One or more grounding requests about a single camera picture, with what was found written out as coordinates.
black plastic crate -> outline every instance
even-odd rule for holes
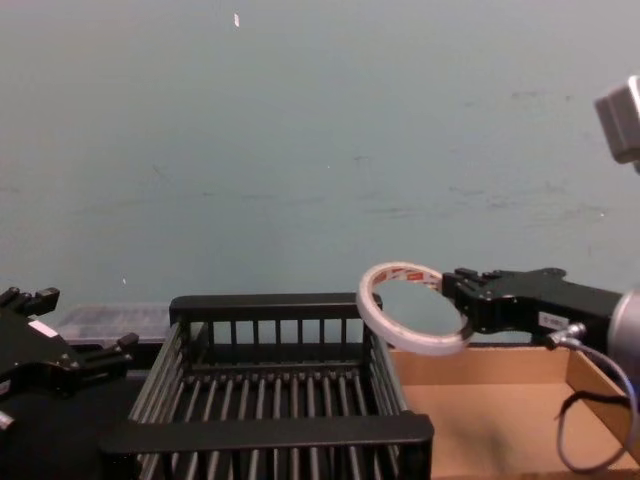
[[[179,297],[170,318],[107,478],[429,478],[433,427],[354,294]]]

cardboard box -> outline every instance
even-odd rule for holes
[[[556,451],[557,415],[575,390],[620,393],[584,355],[565,349],[469,348],[447,357],[394,351],[409,406],[435,427],[433,479],[640,478],[640,443],[601,475],[570,472]],[[622,407],[580,401],[565,445],[577,465],[604,460],[627,433]]]

wall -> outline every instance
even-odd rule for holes
[[[392,259],[627,289],[640,180],[592,102],[638,72],[638,15],[631,0],[3,2],[0,286],[58,286],[52,321],[79,303],[351,290]],[[453,328],[413,298],[392,308]]]

